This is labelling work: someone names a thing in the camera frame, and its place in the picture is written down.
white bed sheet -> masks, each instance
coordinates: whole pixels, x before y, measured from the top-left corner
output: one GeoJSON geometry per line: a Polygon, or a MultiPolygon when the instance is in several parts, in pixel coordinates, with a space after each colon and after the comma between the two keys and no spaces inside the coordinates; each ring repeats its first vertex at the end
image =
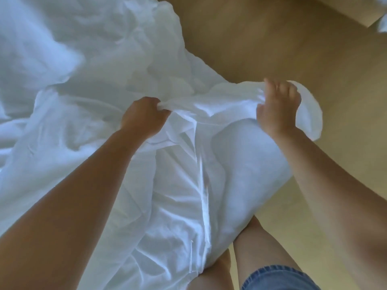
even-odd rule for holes
{"type": "MultiPolygon", "coordinates": [[[[186,52],[156,0],[0,0],[0,234],[144,95],[172,110],[131,161],[79,289],[183,289],[291,176],[255,121],[263,83],[186,52]]],[[[322,113],[305,87],[297,126],[322,113]]]]}

denim shorts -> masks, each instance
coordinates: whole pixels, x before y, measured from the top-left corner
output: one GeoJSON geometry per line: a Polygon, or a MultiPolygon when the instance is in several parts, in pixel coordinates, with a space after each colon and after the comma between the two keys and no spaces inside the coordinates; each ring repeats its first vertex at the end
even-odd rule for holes
{"type": "Polygon", "coordinates": [[[266,266],[250,275],[241,290],[321,290],[309,276],[288,266],[266,266]]]}

person's right arm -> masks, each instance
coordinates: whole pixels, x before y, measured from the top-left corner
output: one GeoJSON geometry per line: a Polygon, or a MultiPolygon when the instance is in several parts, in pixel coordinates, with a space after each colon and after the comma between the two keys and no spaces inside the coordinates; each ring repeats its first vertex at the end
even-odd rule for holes
{"type": "Polygon", "coordinates": [[[387,201],[348,174],[295,126],[301,98],[288,82],[266,82],[262,129],[289,162],[302,194],[362,289],[387,285],[387,201]]]}

crumpled white sheet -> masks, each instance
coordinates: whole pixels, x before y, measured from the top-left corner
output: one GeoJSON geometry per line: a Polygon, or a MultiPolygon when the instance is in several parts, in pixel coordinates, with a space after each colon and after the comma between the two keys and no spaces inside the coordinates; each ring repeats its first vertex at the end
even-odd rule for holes
{"type": "MultiPolygon", "coordinates": [[[[0,234],[133,100],[173,111],[133,157],[78,289],[183,289],[291,176],[255,121],[263,83],[228,83],[186,52],[167,2],[0,0],[0,37],[0,234]]],[[[315,140],[321,110],[296,85],[315,140]]]]}

bare leg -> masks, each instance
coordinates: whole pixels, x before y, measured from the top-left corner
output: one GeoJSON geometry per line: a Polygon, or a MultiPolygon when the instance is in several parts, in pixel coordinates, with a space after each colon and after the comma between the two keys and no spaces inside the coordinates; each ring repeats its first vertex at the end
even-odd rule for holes
{"type": "Polygon", "coordinates": [[[301,271],[281,244],[262,228],[255,216],[235,239],[234,250],[240,287],[252,273],[265,266],[280,264],[301,271]]]}
{"type": "Polygon", "coordinates": [[[227,249],[213,266],[206,268],[188,285],[187,290],[233,290],[230,267],[230,251],[227,249]]]}

